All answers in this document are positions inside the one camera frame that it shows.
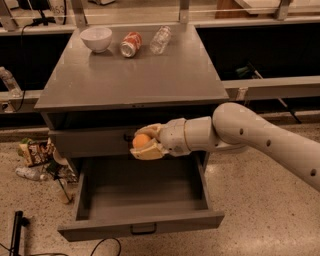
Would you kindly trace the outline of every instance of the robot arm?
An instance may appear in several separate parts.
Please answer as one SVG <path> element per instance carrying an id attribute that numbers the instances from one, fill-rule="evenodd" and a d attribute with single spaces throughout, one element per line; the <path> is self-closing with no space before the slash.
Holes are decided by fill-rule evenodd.
<path id="1" fill-rule="evenodd" d="M 144 127 L 139 134 L 148 135 L 151 141 L 131 149 L 137 159 L 182 156 L 192 151 L 237 153 L 250 146 L 320 191 L 320 144 L 281 129 L 236 103 L 220 105 L 212 118 L 175 119 Z"/>

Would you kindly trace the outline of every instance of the countertop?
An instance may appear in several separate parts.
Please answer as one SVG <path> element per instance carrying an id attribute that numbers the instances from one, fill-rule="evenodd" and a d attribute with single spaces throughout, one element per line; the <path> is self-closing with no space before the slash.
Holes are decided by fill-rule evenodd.
<path id="1" fill-rule="evenodd" d="M 108 50 L 96 54 L 76 29 L 36 106 L 36 111 L 106 110 L 219 104 L 228 100 L 222 82 L 193 25 L 172 25 L 163 55 L 149 50 L 159 26 L 114 27 Z M 142 35 L 134 58 L 119 45 L 131 31 Z"/>

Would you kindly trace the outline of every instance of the red can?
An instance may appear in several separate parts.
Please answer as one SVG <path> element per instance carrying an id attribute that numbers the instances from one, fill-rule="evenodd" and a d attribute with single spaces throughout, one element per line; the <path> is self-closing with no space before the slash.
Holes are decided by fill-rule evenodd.
<path id="1" fill-rule="evenodd" d="M 130 32 L 120 44 L 121 54 L 127 58 L 133 57 L 140 49 L 141 44 L 141 35 L 138 32 Z"/>

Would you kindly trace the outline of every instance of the terrazzo floor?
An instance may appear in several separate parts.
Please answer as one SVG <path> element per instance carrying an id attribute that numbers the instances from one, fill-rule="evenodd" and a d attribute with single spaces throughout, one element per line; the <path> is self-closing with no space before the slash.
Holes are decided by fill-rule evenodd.
<path id="1" fill-rule="evenodd" d="M 300 118 L 301 125 L 286 116 L 270 121 L 320 142 L 320 115 Z M 21 210 L 30 221 L 23 228 L 21 255 L 89 256 L 100 240 L 70 243 L 57 232 L 72 220 L 73 205 L 59 201 L 52 181 L 15 174 L 24 162 L 16 153 L 24 137 L 46 138 L 46 129 L 0 132 L 0 243 L 10 246 L 13 214 Z M 218 229 L 119 238 L 121 255 L 320 255 L 320 193 L 272 159 L 254 149 L 212 154 L 205 177 L 214 210 L 225 212 Z M 117 243 L 107 240 L 94 255 L 113 256 L 117 250 Z M 1 255 L 8 252 L 0 247 Z"/>

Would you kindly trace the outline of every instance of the power cord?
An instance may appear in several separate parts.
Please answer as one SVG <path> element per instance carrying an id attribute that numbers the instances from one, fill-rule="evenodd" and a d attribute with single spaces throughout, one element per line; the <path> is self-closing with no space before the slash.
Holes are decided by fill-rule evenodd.
<path id="1" fill-rule="evenodd" d="M 0 243 L 0 246 L 1 246 L 2 248 L 6 249 L 8 252 L 12 252 L 12 249 L 13 249 L 13 248 L 9 249 L 8 247 L 4 246 L 2 243 Z"/>
<path id="2" fill-rule="evenodd" d="M 121 253 L 121 243 L 120 243 L 120 241 L 117 239 L 117 238 L 111 238 L 112 240 L 115 240 L 117 243 L 118 243 L 118 245 L 119 245 L 119 251 L 118 251 L 118 254 L 117 254 L 117 256 L 120 256 L 120 253 Z M 91 254 L 90 254 L 90 256 L 93 256 L 93 254 L 94 254 L 94 252 L 96 251 L 96 249 L 98 248 L 98 246 L 100 245 L 100 244 L 102 244 L 104 241 L 106 241 L 106 240 L 108 240 L 108 238 L 105 238 L 105 239 L 102 239 L 95 247 L 94 247 L 94 249 L 93 249 L 93 251 L 91 252 Z"/>
<path id="3" fill-rule="evenodd" d="M 28 24 L 28 25 L 25 25 L 23 28 L 22 28 L 22 31 L 21 31 L 21 35 L 20 35 L 20 48 L 21 48 L 21 51 L 22 51 L 22 55 L 23 55 L 23 62 L 24 62 L 24 66 L 25 68 L 23 69 L 24 70 L 24 75 L 23 75 L 23 78 L 24 78 L 24 81 L 23 81 L 23 94 L 22 94 L 22 99 L 21 99 L 21 102 L 20 102 L 20 105 L 19 107 L 16 109 L 15 112 L 18 112 L 22 105 L 23 105 L 23 102 L 24 102 L 24 99 L 25 99 L 25 95 L 26 95 L 26 90 L 27 90 L 27 82 L 26 82 L 26 67 L 27 67 L 27 60 L 26 60 L 26 54 L 24 52 L 24 45 L 23 45 L 23 33 L 24 33 L 24 30 L 27 28 L 27 27 L 34 27 L 34 26 L 38 26 L 39 24 L 41 24 L 40 21 L 34 21 L 32 22 L 31 24 Z"/>
<path id="4" fill-rule="evenodd" d="M 53 252 L 53 253 L 30 254 L 28 256 L 69 256 L 69 255 L 65 253 Z"/>
<path id="5" fill-rule="evenodd" d="M 102 239 L 92 250 L 90 256 L 93 256 L 94 252 L 97 250 L 100 244 L 102 244 L 104 241 L 109 240 L 109 238 Z M 121 254 L 121 243 L 117 238 L 111 238 L 111 240 L 114 240 L 118 243 L 119 245 L 119 250 L 117 256 L 120 256 Z M 0 243 L 0 246 L 6 249 L 8 252 L 12 252 L 12 249 L 7 248 L 3 244 Z M 50 253 L 38 253 L 38 254 L 29 254 L 28 256 L 69 256 L 68 254 L 65 253 L 60 253 L 60 252 L 50 252 Z"/>

